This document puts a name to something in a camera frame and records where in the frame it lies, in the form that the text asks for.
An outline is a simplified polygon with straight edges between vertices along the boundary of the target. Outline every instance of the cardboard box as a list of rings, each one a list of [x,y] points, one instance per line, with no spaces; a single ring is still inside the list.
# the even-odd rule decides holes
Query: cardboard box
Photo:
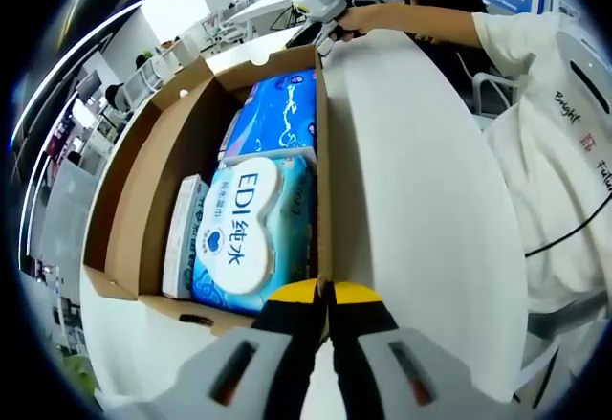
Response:
[[[124,132],[98,186],[83,249],[83,267],[99,295],[140,300],[180,321],[209,325],[215,335],[252,318],[162,296],[166,238],[182,180],[210,183],[217,153],[251,87],[267,77],[317,70],[317,214],[311,277],[331,279],[331,204],[327,93],[313,46],[242,63],[214,76],[197,59],[170,80]],[[189,94],[179,99],[181,89]]]

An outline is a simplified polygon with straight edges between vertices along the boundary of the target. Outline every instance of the wet wipes package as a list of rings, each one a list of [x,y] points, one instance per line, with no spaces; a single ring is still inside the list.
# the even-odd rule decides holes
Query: wet wipes package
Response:
[[[232,126],[223,162],[301,155],[314,164],[317,73],[309,69],[255,84]]]
[[[202,221],[208,185],[195,174],[185,178],[174,204],[165,245],[162,292],[170,298],[190,298],[195,240]]]
[[[258,157],[217,170],[196,238],[193,298],[256,314],[276,289],[305,279],[312,193],[303,157]]]

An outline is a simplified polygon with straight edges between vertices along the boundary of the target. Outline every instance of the white table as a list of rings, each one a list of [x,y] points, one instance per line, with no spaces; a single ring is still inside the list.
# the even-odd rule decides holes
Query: white table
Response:
[[[207,58],[207,65],[216,74],[245,61],[265,64],[268,61],[268,55],[283,49],[299,29],[299,27],[295,27],[262,35],[255,40],[250,40],[221,54]]]
[[[292,0],[258,0],[236,15],[228,18],[228,23],[247,23],[247,39],[252,40],[252,21],[258,16],[266,15],[273,11],[282,11],[291,6]]]
[[[227,63],[246,56],[237,49]],[[468,364],[478,387],[508,400],[525,342],[526,277],[510,197],[475,121],[401,33],[338,44],[324,66],[335,276],[373,285],[399,325],[422,330]],[[214,339],[138,302],[100,298],[86,275],[80,294],[92,364],[110,395],[150,399]],[[344,417],[332,351],[326,343],[317,354],[302,418]]]

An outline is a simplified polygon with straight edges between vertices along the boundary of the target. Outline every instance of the blue package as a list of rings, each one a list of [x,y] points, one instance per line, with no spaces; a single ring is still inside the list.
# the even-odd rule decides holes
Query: blue package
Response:
[[[193,299],[256,314],[279,287],[306,279],[313,175],[303,157],[217,170],[196,237]]]
[[[252,154],[270,158],[302,155],[314,164],[316,122],[314,69],[262,80],[252,87],[238,114],[223,161],[235,165]]]

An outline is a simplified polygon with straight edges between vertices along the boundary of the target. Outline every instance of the robotic arm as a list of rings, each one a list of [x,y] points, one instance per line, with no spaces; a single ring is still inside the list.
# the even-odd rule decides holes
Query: robotic arm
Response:
[[[159,420],[297,419],[326,322],[349,419],[534,417],[474,388],[463,363],[400,329],[375,291],[348,282],[321,288],[316,279],[280,288],[251,328],[233,328],[194,355],[168,391],[108,416],[131,419],[137,408]]]
[[[306,24],[287,43],[287,48],[315,44],[321,56],[327,56],[334,47],[333,33],[341,37],[345,30],[338,23],[348,8],[346,0],[294,0],[294,7],[306,16]],[[361,34],[353,32],[355,37]]]

